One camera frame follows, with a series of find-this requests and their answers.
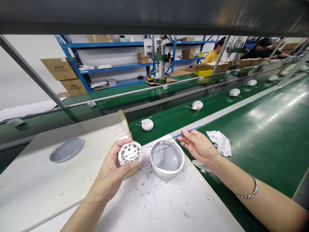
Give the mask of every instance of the tissue paper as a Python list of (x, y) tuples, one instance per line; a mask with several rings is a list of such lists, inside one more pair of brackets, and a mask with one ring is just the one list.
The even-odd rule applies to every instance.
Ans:
[(217, 147), (218, 152), (223, 156), (231, 156), (232, 150), (231, 145), (227, 137), (224, 136), (220, 131), (206, 131), (210, 140), (215, 143), (215, 147)]

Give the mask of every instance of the paint stain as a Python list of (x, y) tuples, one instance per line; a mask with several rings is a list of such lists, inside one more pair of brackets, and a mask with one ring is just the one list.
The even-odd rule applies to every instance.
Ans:
[(190, 218), (189, 215), (186, 212), (183, 212), (183, 215), (185, 218)]

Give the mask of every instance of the person's right hand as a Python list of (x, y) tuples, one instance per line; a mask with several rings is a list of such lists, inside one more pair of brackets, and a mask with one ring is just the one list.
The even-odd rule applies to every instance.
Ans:
[(183, 130), (183, 135), (177, 137), (177, 139), (183, 147), (188, 149), (194, 158), (207, 165), (211, 159), (221, 156), (205, 135), (196, 130), (190, 132), (188, 130), (190, 129)]

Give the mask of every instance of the yellow box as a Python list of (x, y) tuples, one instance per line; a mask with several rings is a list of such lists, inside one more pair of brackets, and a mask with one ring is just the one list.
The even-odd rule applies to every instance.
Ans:
[(198, 76), (211, 76), (211, 73), (213, 72), (213, 70), (205, 70), (205, 71), (195, 71), (195, 75), (198, 75)]

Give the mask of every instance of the worker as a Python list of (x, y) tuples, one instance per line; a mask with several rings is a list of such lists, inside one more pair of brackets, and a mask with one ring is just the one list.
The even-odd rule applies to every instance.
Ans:
[(272, 45), (272, 40), (270, 38), (264, 38), (259, 41), (249, 52), (243, 55), (240, 59), (255, 59), (258, 58), (259, 52), (265, 50), (268, 46)]
[[(269, 231), (308, 231), (308, 211), (221, 156), (202, 133), (196, 130), (182, 132), (183, 135), (179, 136), (178, 140), (194, 158), (205, 164), (234, 193), (252, 195), (250, 199), (242, 199), (240, 196), (238, 199)], [(131, 139), (122, 139), (112, 146), (87, 196), (61, 232), (95, 231), (104, 208), (119, 190), (123, 178), (139, 165), (139, 161), (123, 166), (118, 162), (120, 148), (130, 142)], [(252, 193), (255, 180), (258, 183), (256, 195)]]
[(218, 43), (215, 44), (214, 49), (207, 54), (203, 63), (211, 63), (218, 59), (218, 56), (224, 44), (224, 40), (225, 40), (225, 37), (219, 40)]
[[(281, 39), (274, 43), (273, 45), (271, 45), (270, 47), (266, 48), (265, 50), (263, 51), (260, 51), (258, 53), (258, 56), (261, 57), (261, 58), (268, 58), (271, 56), (271, 54), (273, 53), (273, 51), (277, 48), (277, 46), (279, 45), (279, 43), (281, 42), (283, 38), (281, 37)], [(277, 59), (277, 58), (287, 58), (289, 55), (286, 54), (286, 53), (283, 53), (281, 51), (279, 51), (277, 49), (277, 51), (274, 53), (274, 55), (271, 57), (271, 59)]]

